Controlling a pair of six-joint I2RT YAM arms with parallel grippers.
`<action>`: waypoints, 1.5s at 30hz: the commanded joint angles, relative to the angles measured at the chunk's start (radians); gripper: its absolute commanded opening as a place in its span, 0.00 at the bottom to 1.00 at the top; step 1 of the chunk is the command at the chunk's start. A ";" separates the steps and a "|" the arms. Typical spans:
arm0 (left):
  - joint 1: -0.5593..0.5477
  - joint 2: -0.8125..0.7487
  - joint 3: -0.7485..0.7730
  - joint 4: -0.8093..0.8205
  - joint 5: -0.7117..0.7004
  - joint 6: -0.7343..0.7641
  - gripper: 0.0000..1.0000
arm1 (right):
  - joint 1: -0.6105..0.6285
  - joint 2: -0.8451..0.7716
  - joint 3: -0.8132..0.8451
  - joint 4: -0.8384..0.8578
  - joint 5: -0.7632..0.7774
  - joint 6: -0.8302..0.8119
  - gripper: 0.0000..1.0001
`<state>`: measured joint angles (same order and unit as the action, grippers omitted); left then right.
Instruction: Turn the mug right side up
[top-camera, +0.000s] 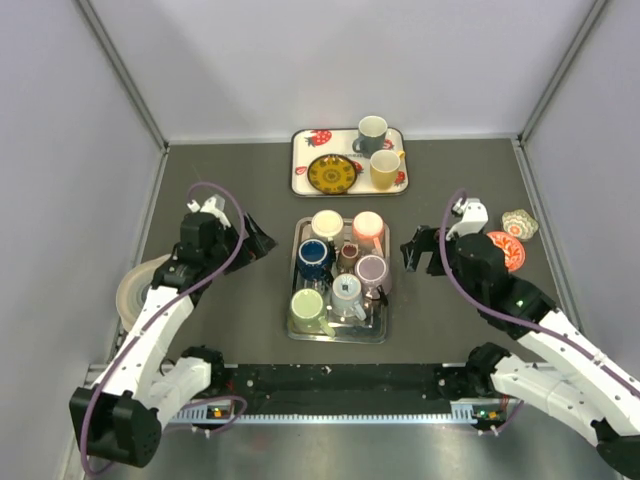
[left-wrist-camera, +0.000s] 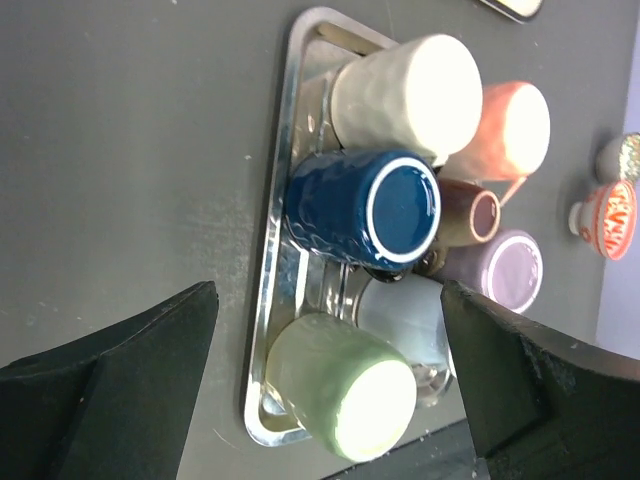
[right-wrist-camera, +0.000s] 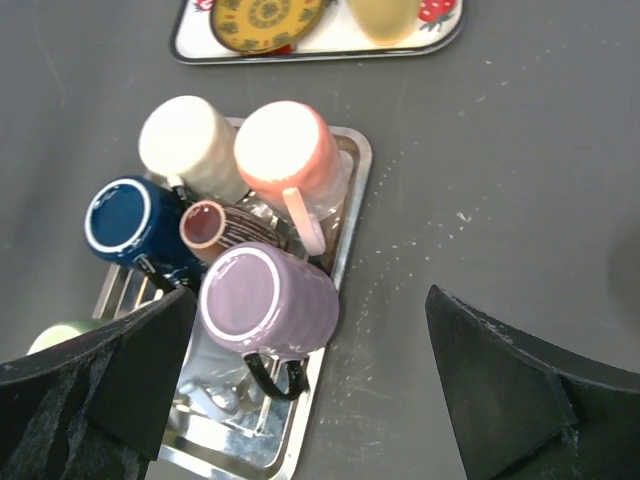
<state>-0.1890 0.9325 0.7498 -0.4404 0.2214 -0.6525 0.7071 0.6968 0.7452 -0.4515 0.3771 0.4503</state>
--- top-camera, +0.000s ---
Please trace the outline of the light blue mug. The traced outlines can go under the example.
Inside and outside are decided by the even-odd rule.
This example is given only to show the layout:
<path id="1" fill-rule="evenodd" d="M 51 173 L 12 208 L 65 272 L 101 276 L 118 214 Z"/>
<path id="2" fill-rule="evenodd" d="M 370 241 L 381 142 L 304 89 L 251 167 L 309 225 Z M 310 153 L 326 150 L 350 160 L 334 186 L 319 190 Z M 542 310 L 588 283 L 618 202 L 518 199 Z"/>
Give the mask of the light blue mug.
<path id="1" fill-rule="evenodd" d="M 339 317 L 356 317 L 360 321 L 367 318 L 360 280 L 353 274 L 338 275 L 331 290 L 332 311 Z"/>

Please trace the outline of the dark blue mug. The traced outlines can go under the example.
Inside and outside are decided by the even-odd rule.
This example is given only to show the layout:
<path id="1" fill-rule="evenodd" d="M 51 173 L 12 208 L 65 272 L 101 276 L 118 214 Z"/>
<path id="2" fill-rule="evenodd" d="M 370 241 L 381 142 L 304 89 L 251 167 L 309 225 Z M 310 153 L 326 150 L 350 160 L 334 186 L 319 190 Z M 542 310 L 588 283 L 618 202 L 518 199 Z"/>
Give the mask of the dark blue mug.
<path id="1" fill-rule="evenodd" d="M 332 267 L 334 250 L 322 240 L 309 238 L 298 247 L 296 266 L 301 277 L 310 282 L 331 286 L 334 281 Z"/>

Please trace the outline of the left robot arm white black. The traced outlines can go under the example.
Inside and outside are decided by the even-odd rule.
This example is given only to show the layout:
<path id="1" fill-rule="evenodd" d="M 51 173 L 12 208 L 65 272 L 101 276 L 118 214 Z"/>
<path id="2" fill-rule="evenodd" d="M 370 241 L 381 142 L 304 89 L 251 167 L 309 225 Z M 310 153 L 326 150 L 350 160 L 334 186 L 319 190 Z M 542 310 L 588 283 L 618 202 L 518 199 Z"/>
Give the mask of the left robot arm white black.
<path id="1" fill-rule="evenodd" d="M 145 303 L 120 351 L 98 379 L 72 394 L 69 409 L 84 458 L 146 466 L 181 410 L 205 397 L 235 402 L 220 352 L 189 347 L 159 369 L 174 336 L 212 280 L 265 257 L 276 246 L 249 214 L 239 227 L 222 214 L 188 213 L 180 239 L 153 273 Z"/>

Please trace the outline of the pink mug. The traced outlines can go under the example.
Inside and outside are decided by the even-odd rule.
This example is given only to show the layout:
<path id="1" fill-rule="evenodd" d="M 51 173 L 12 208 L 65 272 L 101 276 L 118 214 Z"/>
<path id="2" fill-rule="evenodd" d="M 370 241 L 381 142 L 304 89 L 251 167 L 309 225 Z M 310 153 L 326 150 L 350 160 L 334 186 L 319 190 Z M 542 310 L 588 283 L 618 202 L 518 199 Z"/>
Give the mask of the pink mug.
<path id="1" fill-rule="evenodd" d="M 373 211 L 362 211 L 352 221 L 352 240 L 362 252 L 384 256 L 385 224 Z"/>

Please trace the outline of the purple mug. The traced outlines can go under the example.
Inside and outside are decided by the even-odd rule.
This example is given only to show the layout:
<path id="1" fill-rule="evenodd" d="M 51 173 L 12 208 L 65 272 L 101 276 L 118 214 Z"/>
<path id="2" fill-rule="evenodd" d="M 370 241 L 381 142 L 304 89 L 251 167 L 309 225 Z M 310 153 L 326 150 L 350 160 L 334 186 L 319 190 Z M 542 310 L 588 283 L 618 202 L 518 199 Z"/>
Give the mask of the purple mug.
<path id="1" fill-rule="evenodd" d="M 378 255 L 369 254 L 361 257 L 354 269 L 365 297 L 388 303 L 392 288 L 390 268 L 386 260 Z"/>

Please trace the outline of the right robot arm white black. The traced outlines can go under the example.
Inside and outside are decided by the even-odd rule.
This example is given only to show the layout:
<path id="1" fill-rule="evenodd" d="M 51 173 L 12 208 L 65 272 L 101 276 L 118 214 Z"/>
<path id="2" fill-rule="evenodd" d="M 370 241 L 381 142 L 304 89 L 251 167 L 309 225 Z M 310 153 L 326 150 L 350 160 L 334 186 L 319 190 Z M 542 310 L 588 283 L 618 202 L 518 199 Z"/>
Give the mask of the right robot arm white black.
<path id="1" fill-rule="evenodd" d="M 428 226 L 401 245 L 404 266 L 431 256 L 432 276 L 445 275 L 491 326 L 550 364 L 546 373 L 494 344 L 466 364 L 476 394 L 505 394 L 546 413 L 593 445 L 627 479 L 639 476 L 639 381 L 591 343 L 538 287 L 510 273 L 502 249 L 483 233 L 447 239 Z"/>

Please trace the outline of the light green mug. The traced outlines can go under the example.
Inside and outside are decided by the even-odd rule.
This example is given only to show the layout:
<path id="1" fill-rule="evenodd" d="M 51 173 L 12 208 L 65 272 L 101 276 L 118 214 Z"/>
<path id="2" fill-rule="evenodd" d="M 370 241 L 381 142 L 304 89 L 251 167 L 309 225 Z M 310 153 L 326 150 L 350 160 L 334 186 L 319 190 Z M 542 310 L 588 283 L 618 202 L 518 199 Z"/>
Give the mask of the light green mug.
<path id="1" fill-rule="evenodd" d="M 312 288 L 298 290 L 289 304 L 289 319 L 294 328 L 305 334 L 336 335 L 327 320 L 324 297 Z"/>

